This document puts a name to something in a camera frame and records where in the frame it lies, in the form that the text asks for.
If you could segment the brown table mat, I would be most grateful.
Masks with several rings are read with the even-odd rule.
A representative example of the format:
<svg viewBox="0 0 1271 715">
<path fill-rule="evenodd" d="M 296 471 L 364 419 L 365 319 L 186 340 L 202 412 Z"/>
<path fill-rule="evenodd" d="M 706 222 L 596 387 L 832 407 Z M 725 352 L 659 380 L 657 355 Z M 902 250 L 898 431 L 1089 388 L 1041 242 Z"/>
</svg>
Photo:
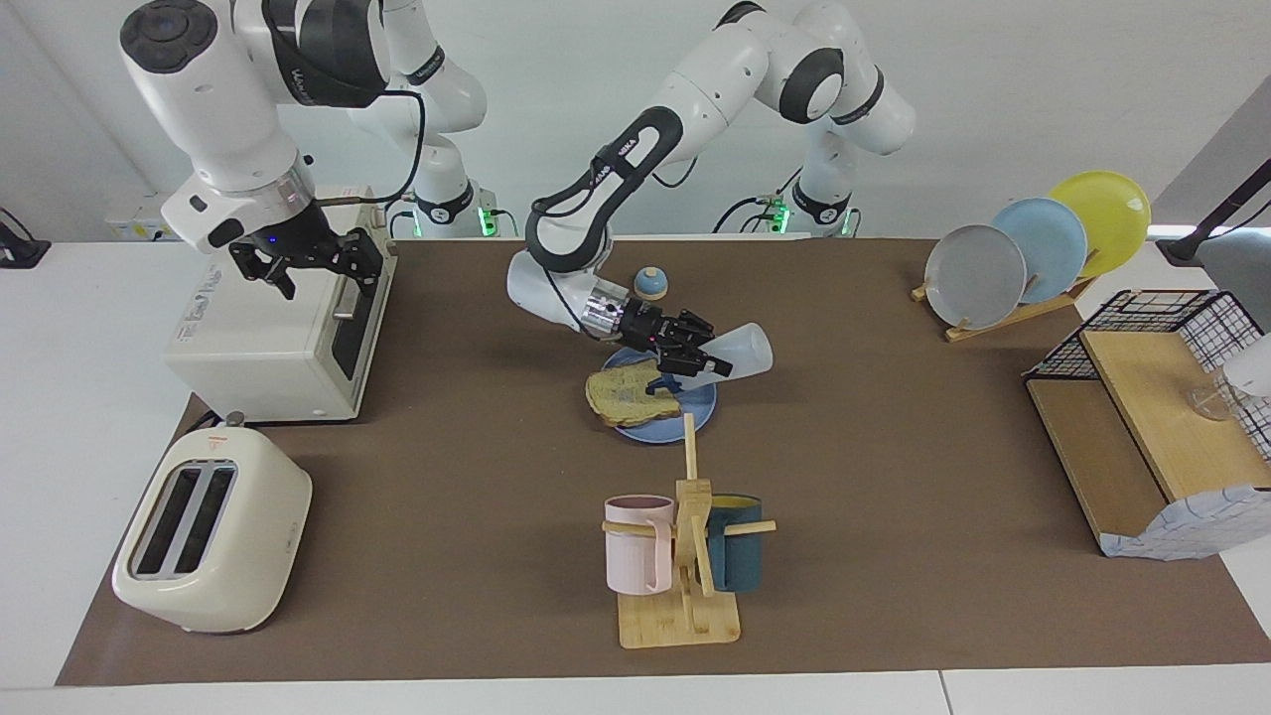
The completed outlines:
<svg viewBox="0 0 1271 715">
<path fill-rule="evenodd" d="M 672 304 L 759 323 L 775 367 L 722 384 L 700 472 L 777 532 L 727 645 L 618 643 L 604 499 L 663 494 L 680 444 L 600 425 L 613 353 L 513 307 L 513 244 L 400 244 L 358 422 L 276 427 L 314 484 L 286 594 L 205 638 L 108 583 L 58 683 L 613 677 L 1271 660 L 1220 558 L 1104 558 L 1022 384 L 1077 312 L 962 345 L 909 298 L 913 239 L 623 241 Z"/>
</svg>

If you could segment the seasoning bottle with navy cap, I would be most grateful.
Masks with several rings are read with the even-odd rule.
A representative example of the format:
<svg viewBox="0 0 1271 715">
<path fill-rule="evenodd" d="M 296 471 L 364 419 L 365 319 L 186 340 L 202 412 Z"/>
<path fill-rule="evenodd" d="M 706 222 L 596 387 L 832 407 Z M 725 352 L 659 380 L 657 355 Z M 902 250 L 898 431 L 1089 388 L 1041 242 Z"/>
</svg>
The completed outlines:
<svg viewBox="0 0 1271 715">
<path fill-rule="evenodd" d="M 665 359 L 663 363 L 658 363 L 656 361 L 661 378 L 649 384 L 647 392 L 655 394 L 655 389 L 667 389 L 672 394 L 693 392 L 695 389 L 721 384 L 721 381 L 750 378 L 750 376 L 771 370 L 773 363 L 775 363 L 775 354 L 773 354 L 766 331 L 758 323 L 746 323 L 746 325 L 727 331 L 700 348 L 710 356 L 733 363 L 730 378 L 685 380 L 683 378 L 685 362 Z"/>
</svg>

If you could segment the pink mug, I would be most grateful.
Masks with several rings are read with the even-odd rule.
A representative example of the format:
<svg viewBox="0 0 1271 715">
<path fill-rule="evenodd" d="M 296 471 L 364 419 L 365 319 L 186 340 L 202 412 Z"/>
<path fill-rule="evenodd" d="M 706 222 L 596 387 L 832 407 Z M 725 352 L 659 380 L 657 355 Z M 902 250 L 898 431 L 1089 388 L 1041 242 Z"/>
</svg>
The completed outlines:
<svg viewBox="0 0 1271 715">
<path fill-rule="evenodd" d="M 622 596 L 653 596 L 674 583 L 675 500 L 663 495 L 616 495 L 604 503 L 605 519 L 648 526 L 653 535 L 605 535 L 608 587 Z"/>
</svg>

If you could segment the slice of toast bread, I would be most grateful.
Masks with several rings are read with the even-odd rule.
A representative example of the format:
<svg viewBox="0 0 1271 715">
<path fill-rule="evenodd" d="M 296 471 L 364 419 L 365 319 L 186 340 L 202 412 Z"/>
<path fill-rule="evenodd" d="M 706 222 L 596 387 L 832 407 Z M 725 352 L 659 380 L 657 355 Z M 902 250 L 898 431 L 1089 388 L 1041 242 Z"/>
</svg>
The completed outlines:
<svg viewBox="0 0 1271 715">
<path fill-rule="evenodd" d="M 681 415 L 676 398 L 667 389 L 647 392 L 647 386 L 661 378 L 653 358 L 592 372 L 585 384 L 585 395 L 596 417 L 610 427 L 636 427 L 657 418 Z"/>
</svg>

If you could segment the light blue plate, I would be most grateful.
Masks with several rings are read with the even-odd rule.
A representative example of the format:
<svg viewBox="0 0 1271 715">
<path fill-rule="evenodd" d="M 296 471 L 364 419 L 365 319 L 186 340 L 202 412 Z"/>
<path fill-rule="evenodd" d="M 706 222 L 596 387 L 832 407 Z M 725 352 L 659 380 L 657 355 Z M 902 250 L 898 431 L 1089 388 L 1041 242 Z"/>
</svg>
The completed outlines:
<svg viewBox="0 0 1271 715">
<path fill-rule="evenodd" d="M 1019 199 L 1000 210 L 990 225 L 1021 248 L 1027 265 L 1022 304 L 1040 304 L 1070 290 L 1085 264 L 1085 230 L 1057 199 Z"/>
</svg>

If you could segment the cream two-slot toaster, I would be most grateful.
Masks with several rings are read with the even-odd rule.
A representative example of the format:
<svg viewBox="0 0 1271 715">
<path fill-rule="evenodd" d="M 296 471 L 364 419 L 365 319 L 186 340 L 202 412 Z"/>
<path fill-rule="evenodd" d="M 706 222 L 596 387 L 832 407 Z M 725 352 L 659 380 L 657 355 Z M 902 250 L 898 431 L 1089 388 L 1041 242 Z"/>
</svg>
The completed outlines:
<svg viewBox="0 0 1271 715">
<path fill-rule="evenodd" d="M 261 431 L 180 436 L 114 558 L 114 597 L 186 631 L 259 627 L 289 584 L 311 497 L 310 475 Z"/>
</svg>

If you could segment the clear glass cup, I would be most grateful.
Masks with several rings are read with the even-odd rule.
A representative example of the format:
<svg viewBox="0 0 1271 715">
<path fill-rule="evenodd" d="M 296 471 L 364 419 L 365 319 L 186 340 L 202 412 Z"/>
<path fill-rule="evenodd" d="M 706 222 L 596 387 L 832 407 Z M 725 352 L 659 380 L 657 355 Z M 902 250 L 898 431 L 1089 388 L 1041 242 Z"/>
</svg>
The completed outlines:
<svg viewBox="0 0 1271 715">
<path fill-rule="evenodd" d="M 1210 422 L 1230 422 L 1240 411 L 1244 392 L 1224 380 L 1193 386 L 1186 394 L 1190 408 Z"/>
</svg>

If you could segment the cream toaster oven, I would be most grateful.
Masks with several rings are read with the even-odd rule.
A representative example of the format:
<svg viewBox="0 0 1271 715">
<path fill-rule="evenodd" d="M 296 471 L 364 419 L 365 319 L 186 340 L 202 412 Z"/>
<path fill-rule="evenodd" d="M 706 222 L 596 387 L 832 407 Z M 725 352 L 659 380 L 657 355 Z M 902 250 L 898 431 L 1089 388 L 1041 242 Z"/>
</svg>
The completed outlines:
<svg viewBox="0 0 1271 715">
<path fill-rule="evenodd" d="M 208 410 L 250 424 L 358 417 L 397 257 L 377 204 L 327 208 L 337 232 L 364 229 L 384 257 L 375 293 L 330 271 L 290 271 L 295 297 L 211 257 L 161 359 Z"/>
</svg>

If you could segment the dark teal mug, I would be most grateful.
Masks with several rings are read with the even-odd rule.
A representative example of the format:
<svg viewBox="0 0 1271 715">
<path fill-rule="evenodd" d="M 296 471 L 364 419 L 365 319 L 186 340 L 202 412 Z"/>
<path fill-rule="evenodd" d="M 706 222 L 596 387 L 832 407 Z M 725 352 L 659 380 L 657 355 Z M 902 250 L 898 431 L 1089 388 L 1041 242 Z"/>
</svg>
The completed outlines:
<svg viewBox="0 0 1271 715">
<path fill-rule="evenodd" d="M 763 500 L 752 495 L 712 497 L 705 525 L 713 585 L 718 592 L 749 593 L 763 583 L 763 535 L 726 535 L 728 525 L 758 523 Z"/>
</svg>

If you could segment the blue round plate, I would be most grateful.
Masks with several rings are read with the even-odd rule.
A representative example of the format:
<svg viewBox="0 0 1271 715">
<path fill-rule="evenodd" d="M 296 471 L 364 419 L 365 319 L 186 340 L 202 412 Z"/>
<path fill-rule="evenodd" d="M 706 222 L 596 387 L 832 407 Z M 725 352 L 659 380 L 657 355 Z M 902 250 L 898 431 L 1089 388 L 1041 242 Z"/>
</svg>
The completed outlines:
<svg viewBox="0 0 1271 715">
<path fill-rule="evenodd" d="M 636 352 L 636 349 L 624 345 L 616 353 L 609 356 L 602 368 L 613 370 L 613 367 L 627 366 L 628 363 L 651 358 L 653 358 L 653 353 Z M 681 406 L 681 411 L 691 413 L 695 427 L 703 427 L 716 411 L 717 392 L 717 385 L 712 384 L 703 386 L 703 389 L 695 389 L 693 392 L 677 392 L 675 398 Z M 683 442 L 685 434 L 683 417 L 655 418 L 655 420 L 644 422 L 641 425 L 616 427 L 616 431 L 619 434 L 627 436 L 628 439 L 636 439 L 636 442 L 644 444 L 675 444 Z"/>
</svg>

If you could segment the white checkered cloth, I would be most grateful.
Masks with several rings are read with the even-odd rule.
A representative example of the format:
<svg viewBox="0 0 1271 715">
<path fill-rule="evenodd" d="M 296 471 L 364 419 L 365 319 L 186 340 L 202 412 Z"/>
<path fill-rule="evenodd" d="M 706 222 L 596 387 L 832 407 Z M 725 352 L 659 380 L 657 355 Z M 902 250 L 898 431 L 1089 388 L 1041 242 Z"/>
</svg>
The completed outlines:
<svg viewBox="0 0 1271 715">
<path fill-rule="evenodd" d="M 1240 485 L 1174 500 L 1153 517 L 1143 533 L 1103 532 L 1097 544 L 1107 558 L 1174 561 L 1218 555 L 1267 535 L 1271 488 Z"/>
</svg>

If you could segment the black clamp base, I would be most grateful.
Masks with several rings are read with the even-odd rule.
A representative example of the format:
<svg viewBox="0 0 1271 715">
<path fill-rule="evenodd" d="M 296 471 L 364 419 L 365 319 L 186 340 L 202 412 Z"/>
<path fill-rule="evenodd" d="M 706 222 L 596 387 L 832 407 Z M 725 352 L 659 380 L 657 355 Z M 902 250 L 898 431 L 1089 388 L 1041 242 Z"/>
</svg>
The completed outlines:
<svg viewBox="0 0 1271 715">
<path fill-rule="evenodd" d="M 46 257 L 52 244 L 32 235 L 20 218 L 0 207 L 0 268 L 29 271 Z"/>
</svg>

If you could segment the wooden mug tree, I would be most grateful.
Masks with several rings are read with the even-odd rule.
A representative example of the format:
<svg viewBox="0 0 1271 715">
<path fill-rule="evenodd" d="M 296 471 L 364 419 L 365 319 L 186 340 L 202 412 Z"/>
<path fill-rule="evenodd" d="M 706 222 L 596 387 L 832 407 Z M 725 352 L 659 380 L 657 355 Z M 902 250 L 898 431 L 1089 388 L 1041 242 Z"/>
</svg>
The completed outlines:
<svg viewBox="0 0 1271 715">
<path fill-rule="evenodd" d="M 713 490 L 699 478 L 697 427 L 683 417 L 686 476 L 675 484 L 672 530 L 674 583 L 653 596 L 616 593 L 619 643 L 625 648 L 686 646 L 735 643 L 741 625 L 736 596 L 718 592 L 712 580 L 705 525 Z M 648 526 L 604 519 L 604 533 L 653 535 Z"/>
</svg>

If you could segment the grey plate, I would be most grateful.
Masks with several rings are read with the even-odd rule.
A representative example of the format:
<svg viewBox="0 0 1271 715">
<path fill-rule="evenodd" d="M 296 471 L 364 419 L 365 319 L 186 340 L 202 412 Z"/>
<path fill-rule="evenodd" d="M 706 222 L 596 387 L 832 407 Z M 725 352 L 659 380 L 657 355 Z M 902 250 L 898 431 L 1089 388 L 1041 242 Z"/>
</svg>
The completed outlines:
<svg viewBox="0 0 1271 715">
<path fill-rule="evenodd" d="M 1014 311 L 1027 282 L 1026 259 L 999 229 L 971 224 L 948 232 L 927 258 L 927 304 L 955 329 L 984 330 Z"/>
</svg>

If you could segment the yellow plate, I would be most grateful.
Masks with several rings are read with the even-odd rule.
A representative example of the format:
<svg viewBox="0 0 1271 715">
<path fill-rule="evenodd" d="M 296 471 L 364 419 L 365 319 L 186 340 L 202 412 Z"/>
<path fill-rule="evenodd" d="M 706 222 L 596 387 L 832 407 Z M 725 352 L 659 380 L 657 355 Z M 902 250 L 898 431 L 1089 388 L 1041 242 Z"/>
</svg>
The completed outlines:
<svg viewBox="0 0 1271 715">
<path fill-rule="evenodd" d="M 1150 201 L 1131 178 L 1107 169 L 1066 177 L 1049 190 L 1080 218 L 1085 262 L 1080 279 L 1094 279 L 1130 262 L 1146 240 Z"/>
</svg>

